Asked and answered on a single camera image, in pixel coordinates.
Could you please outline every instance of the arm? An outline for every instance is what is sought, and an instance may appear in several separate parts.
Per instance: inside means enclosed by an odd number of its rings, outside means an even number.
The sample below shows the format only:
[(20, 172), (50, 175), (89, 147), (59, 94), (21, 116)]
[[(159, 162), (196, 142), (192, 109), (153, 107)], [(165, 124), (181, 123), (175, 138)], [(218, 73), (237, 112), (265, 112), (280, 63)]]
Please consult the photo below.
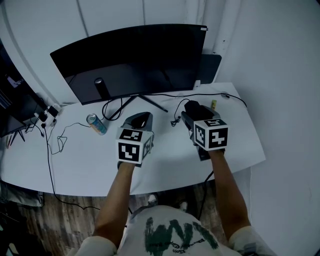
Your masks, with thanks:
[(128, 218), (129, 196), (135, 165), (123, 162), (95, 223), (93, 236), (109, 239), (118, 248)]
[(208, 153), (214, 172), (217, 209), (224, 233), (229, 240), (234, 232), (251, 225), (248, 211), (222, 151)]

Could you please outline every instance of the curved monitor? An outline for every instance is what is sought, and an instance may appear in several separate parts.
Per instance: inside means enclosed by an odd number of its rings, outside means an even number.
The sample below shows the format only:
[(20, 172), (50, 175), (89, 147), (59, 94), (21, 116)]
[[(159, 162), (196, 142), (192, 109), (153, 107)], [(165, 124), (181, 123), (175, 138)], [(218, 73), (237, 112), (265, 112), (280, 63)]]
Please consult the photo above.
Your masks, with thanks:
[(192, 90), (206, 31), (206, 26), (189, 24), (128, 27), (84, 38), (50, 55), (83, 105)]

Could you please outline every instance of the monitor stand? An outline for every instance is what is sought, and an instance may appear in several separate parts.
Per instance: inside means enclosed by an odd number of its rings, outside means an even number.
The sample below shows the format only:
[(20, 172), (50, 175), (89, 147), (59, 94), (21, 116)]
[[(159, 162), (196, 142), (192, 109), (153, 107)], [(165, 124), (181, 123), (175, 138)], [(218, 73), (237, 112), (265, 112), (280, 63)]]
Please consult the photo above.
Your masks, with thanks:
[(24, 138), (24, 135), (22, 134), (21, 130), (17, 130), (17, 131), (14, 133), (14, 135), (13, 135), (13, 138), (12, 138), (12, 140), (11, 140), (10, 146), (11, 146), (12, 143), (14, 142), (17, 134), (19, 134), (20, 137), (23, 139), (23, 141), (26, 142), (26, 141), (25, 141), (25, 138)]
[(126, 105), (128, 105), (130, 102), (132, 102), (135, 98), (139, 97), (140, 99), (145, 100), (146, 102), (156, 106), (157, 108), (163, 110), (164, 112), (168, 112), (168, 110), (166, 110), (165, 108), (163, 108), (162, 106), (158, 105), (157, 103), (155, 103), (154, 101), (152, 101), (151, 99), (148, 99), (147, 97), (143, 96), (143, 95), (137, 95), (137, 96), (131, 96), (123, 105), (122, 107), (120, 107), (111, 117), (109, 117), (109, 119), (112, 119), (116, 116), (116, 114), (118, 114), (121, 110), (123, 110)]

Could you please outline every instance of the sleeve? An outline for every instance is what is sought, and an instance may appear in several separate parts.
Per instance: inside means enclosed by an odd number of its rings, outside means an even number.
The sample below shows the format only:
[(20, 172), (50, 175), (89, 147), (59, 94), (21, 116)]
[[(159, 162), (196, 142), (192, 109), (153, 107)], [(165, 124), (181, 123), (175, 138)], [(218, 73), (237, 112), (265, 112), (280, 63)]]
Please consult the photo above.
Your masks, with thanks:
[(229, 239), (229, 247), (242, 256), (276, 256), (252, 226), (236, 231)]
[(86, 238), (75, 256), (113, 256), (117, 253), (117, 247), (110, 240), (101, 236)]

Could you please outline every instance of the white desk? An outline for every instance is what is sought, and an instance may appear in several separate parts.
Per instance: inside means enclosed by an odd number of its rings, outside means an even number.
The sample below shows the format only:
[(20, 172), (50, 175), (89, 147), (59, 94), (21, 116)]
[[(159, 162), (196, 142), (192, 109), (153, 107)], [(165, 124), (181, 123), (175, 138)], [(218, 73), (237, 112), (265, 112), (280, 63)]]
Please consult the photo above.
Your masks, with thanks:
[[(212, 83), (201, 85), (193, 91), (169, 94), (221, 92), (239, 97), (232, 83)], [(107, 133), (103, 136), (98, 135), (92, 128), (77, 124), (66, 129), (64, 135), (68, 139), (63, 152), (50, 155), (57, 194), (105, 196), (117, 173), (115, 142), (117, 127), (120, 127), (127, 117), (146, 111), (153, 114), (154, 147), (151, 154), (145, 158), (142, 167), (136, 167), (134, 170), (131, 194), (171, 190), (202, 183), (206, 179), (212, 171), (211, 162), (199, 160), (196, 147), (189, 139), (188, 129), (182, 121), (175, 127), (170, 124), (174, 119), (174, 111), (182, 99), (166, 96), (148, 97), (169, 112), (165, 113), (136, 98), (124, 109), (118, 120), (106, 124)], [(217, 100), (216, 111), (230, 126), (225, 157), (233, 173), (265, 160), (255, 127), (240, 100), (225, 99), (221, 95), (197, 95), (190, 99), (206, 106), (210, 106), (213, 99)], [(103, 104), (104, 102), (100, 102), (82, 106), (77, 103), (64, 107), (49, 140), (52, 152), (58, 151), (57, 136), (62, 134), (65, 126), (76, 122), (86, 125), (86, 117), (90, 113), (95, 113), (101, 118)], [(107, 108), (107, 115), (110, 116), (119, 106), (120, 100), (112, 102)], [(183, 110), (182, 103), (177, 113), (180, 115)], [(24, 137), (25, 142), (17, 136), (12, 146), (4, 150), (0, 169), (1, 179), (19, 187), (52, 193), (45, 138), (41, 137), (36, 128)]]

